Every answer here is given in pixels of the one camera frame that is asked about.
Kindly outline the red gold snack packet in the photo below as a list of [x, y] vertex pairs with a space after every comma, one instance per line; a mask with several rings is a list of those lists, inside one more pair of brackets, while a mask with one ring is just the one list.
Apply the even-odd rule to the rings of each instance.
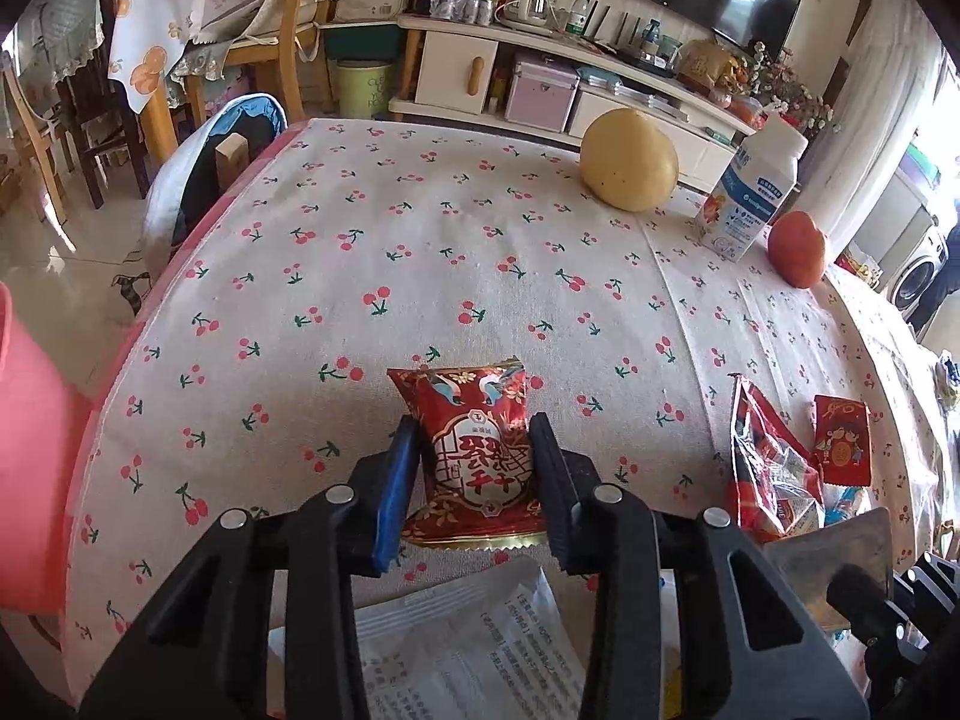
[[432, 550], [517, 550], [545, 539], [516, 358], [473, 367], [391, 369], [423, 445], [425, 504], [404, 538]]

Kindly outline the green blue snack wrapper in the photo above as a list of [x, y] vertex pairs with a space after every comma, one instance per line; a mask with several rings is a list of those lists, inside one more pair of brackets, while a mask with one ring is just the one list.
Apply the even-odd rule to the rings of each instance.
[[846, 522], [869, 505], [869, 495], [864, 486], [839, 486], [823, 484], [823, 525], [833, 527]]

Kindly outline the white wet wipes packet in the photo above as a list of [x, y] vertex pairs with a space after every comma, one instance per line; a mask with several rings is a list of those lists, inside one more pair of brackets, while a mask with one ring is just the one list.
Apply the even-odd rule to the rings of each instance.
[[542, 567], [517, 556], [355, 613], [373, 718], [576, 718], [586, 670]]

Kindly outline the red torn snack wrapper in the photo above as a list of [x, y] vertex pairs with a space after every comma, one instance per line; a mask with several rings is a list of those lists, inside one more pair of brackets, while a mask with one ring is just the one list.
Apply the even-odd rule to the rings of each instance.
[[732, 517], [760, 544], [820, 530], [823, 486], [809, 452], [751, 380], [732, 380]]

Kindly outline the red cartoon couple packet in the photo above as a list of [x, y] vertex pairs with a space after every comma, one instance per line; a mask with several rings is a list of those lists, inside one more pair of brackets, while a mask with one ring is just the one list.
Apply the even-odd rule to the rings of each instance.
[[867, 488], [872, 479], [871, 410], [864, 401], [817, 395], [812, 457], [823, 483]]

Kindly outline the pink plastic bucket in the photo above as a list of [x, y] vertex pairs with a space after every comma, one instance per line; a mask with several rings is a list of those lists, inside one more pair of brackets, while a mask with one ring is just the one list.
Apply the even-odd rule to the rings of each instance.
[[34, 341], [2, 291], [0, 390], [2, 606], [65, 605], [67, 499], [89, 403]]

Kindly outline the green trash bin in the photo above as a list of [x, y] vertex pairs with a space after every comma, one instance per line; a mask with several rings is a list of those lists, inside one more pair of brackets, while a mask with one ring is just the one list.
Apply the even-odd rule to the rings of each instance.
[[335, 66], [338, 110], [345, 119], [377, 119], [394, 94], [391, 62], [340, 60]]

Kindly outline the cherry print tablecloth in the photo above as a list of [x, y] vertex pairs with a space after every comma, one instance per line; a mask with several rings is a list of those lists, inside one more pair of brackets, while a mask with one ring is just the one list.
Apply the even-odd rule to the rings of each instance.
[[729, 489], [751, 380], [802, 442], [814, 400], [864, 401], [893, 559], [934, 543], [946, 431], [931, 353], [867, 284], [782, 281], [763, 245], [704, 249], [677, 197], [597, 202], [573, 154], [439, 127], [317, 121], [274, 144], [167, 267], [83, 449], [65, 673], [82, 694], [229, 507], [298, 507], [386, 447], [394, 367], [523, 361], [565, 446], [661, 511]]

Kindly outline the red apple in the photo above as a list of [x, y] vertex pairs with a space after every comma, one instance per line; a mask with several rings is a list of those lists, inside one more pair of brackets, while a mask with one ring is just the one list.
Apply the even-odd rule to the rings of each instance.
[[825, 236], [811, 215], [789, 211], [771, 227], [768, 260], [794, 288], [809, 289], [825, 271]]

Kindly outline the yellow pear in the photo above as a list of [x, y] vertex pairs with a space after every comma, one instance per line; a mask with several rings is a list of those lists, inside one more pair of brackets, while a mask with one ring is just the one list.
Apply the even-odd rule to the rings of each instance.
[[649, 117], [613, 109], [587, 127], [579, 174], [601, 202], [640, 213], [670, 199], [679, 182], [679, 156]]

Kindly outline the white milk bottle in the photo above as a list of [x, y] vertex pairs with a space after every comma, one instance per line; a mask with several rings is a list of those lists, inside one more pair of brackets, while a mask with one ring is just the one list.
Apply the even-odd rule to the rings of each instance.
[[736, 262], [765, 231], [797, 181], [807, 138], [771, 114], [745, 138], [695, 216], [700, 242]]

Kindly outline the blue white stool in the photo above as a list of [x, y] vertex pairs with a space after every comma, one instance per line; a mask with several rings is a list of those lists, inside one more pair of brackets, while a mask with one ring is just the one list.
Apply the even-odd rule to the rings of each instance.
[[249, 158], [257, 158], [286, 130], [283, 106], [267, 93], [231, 99], [222, 110], [197, 128], [161, 166], [146, 195], [140, 252], [143, 268], [153, 283], [167, 262], [217, 203], [223, 188], [217, 174], [215, 149], [231, 133], [249, 143]]

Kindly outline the white washing machine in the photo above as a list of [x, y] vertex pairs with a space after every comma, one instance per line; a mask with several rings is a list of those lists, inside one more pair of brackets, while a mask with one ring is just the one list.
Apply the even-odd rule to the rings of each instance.
[[911, 316], [947, 261], [946, 231], [926, 179], [899, 167], [853, 242], [877, 263], [875, 291]]

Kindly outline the pink storage box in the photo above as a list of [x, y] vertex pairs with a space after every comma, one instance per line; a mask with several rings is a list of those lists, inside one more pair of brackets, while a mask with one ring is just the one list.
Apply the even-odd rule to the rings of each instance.
[[574, 68], [548, 55], [517, 52], [505, 119], [512, 124], [563, 132], [578, 93]]

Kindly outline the white tv cabinet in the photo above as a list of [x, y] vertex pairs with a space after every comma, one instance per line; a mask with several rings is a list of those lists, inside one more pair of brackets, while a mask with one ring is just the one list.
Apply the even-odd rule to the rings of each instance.
[[754, 133], [679, 82], [604, 54], [583, 39], [402, 15], [405, 115], [496, 128], [576, 148], [601, 115], [636, 110], [674, 145], [679, 182], [708, 192]]

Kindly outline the dark wooden chair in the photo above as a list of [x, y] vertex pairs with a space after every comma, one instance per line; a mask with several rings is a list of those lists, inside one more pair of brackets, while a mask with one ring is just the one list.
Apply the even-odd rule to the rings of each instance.
[[14, 23], [16, 59], [59, 101], [89, 198], [104, 203], [98, 160], [125, 151], [140, 192], [149, 187], [146, 146], [124, 88], [109, 76], [116, 0], [29, 0]]

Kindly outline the light wooden chair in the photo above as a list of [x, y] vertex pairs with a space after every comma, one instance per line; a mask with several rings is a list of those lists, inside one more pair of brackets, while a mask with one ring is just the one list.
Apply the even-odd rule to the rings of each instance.
[[228, 68], [247, 67], [275, 94], [291, 122], [304, 117], [298, 65], [319, 47], [320, 0], [192, 0], [192, 36], [171, 80], [182, 88], [197, 119], [203, 117], [202, 85]]

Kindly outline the dining table orange print cloth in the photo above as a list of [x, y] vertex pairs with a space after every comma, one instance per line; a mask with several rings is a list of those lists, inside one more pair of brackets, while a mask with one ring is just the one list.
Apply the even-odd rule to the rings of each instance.
[[121, 83], [156, 167], [178, 148], [167, 102], [167, 77], [184, 55], [195, 28], [194, 0], [116, 0], [107, 78]]

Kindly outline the white curtain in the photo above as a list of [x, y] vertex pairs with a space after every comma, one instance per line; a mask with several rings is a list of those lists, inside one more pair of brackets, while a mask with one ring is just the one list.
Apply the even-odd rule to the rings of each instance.
[[851, 49], [836, 124], [800, 165], [794, 208], [811, 216], [835, 260], [874, 210], [934, 101], [946, 49], [918, 0], [874, 0]]

